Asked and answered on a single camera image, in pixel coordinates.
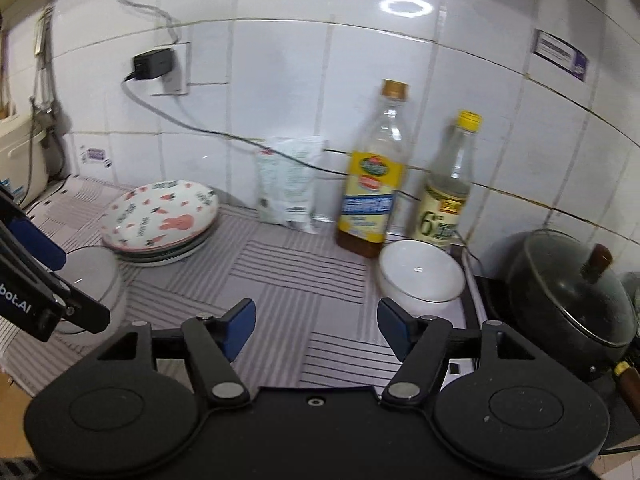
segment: power socket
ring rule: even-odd
[[[174,69],[158,79],[148,81],[150,95],[185,95],[189,93],[191,43],[159,45],[174,51]]]

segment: oil bottle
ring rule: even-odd
[[[468,110],[458,115],[456,128],[428,167],[424,195],[413,238],[446,248],[471,193],[476,132],[482,117]]]
[[[385,79],[381,105],[351,155],[336,243],[367,258],[380,254],[408,155],[401,107],[405,83]]]

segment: black pot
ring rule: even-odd
[[[525,240],[508,279],[520,331],[586,381],[615,366],[637,331],[611,262],[603,246],[591,250],[560,232],[539,230]]]

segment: power adapter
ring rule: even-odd
[[[156,48],[133,58],[132,79],[156,79],[174,69],[174,50]]]

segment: white pouch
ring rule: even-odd
[[[270,139],[274,150],[316,166],[324,149],[321,136],[301,139]],[[271,150],[256,153],[258,166],[258,214],[260,221],[315,234],[314,211],[316,171]]]

